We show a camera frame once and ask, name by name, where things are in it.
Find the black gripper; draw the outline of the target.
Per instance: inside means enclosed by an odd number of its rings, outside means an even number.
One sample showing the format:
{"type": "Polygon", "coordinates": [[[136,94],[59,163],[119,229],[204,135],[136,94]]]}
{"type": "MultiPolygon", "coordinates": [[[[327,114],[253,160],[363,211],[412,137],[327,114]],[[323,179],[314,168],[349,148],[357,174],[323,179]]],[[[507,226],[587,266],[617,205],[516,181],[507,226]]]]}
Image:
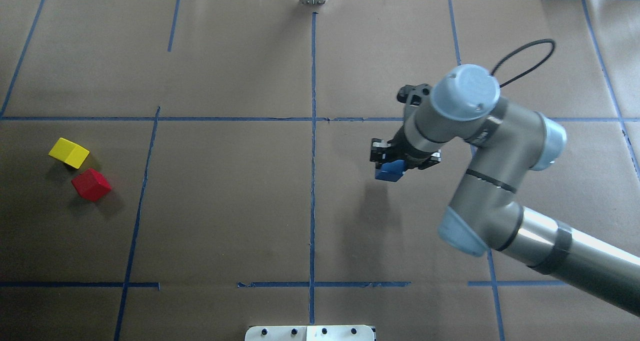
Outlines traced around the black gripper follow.
{"type": "Polygon", "coordinates": [[[436,151],[418,150],[411,145],[405,134],[405,127],[409,126],[410,116],[419,106],[428,101],[431,90],[432,86],[429,84],[402,86],[397,92],[397,101],[404,105],[402,127],[389,141],[371,138],[369,161],[376,164],[390,163],[390,173],[395,178],[401,178],[407,170],[425,170],[442,161],[440,149],[436,151]]]}

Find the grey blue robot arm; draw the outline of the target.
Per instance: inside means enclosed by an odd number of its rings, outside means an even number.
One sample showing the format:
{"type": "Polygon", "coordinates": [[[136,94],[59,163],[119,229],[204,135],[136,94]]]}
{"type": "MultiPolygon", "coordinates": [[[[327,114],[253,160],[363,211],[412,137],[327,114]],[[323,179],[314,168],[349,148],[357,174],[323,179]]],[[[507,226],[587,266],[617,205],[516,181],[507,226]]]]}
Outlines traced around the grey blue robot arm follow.
{"type": "Polygon", "coordinates": [[[370,143],[377,180],[397,182],[407,170],[438,164],[454,138],[476,148],[438,227],[442,240],[474,257],[496,250],[638,316],[638,256],[515,199],[527,172],[546,170],[562,154],[562,125],[503,97],[496,77],[475,64],[453,68],[435,85],[404,85],[397,101],[402,127],[391,140],[370,143]]]}

